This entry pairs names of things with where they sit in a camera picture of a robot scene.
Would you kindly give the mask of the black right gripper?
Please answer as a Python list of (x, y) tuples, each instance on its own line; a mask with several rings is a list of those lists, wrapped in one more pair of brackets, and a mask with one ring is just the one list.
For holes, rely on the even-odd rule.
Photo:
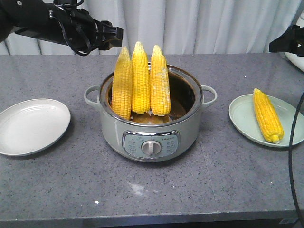
[(284, 33), (269, 44), (269, 52), (288, 52), (299, 57), (304, 56), (304, 28), (292, 26), (293, 33)]

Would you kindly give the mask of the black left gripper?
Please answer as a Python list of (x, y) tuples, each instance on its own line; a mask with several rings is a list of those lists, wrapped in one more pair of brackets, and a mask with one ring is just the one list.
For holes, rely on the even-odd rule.
[(87, 10), (70, 10), (72, 25), (77, 38), (69, 38), (69, 46), (76, 53), (90, 53), (93, 50), (110, 50), (122, 47), (123, 29), (114, 27), (107, 20), (93, 19)]

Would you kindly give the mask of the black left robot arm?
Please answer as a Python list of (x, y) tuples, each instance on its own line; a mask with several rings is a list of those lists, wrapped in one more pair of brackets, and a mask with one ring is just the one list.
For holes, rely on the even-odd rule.
[(80, 8), (82, 0), (2, 0), (0, 39), (9, 34), (66, 45), (76, 54), (87, 56), (95, 49), (122, 47), (123, 29), (107, 20), (93, 19)]

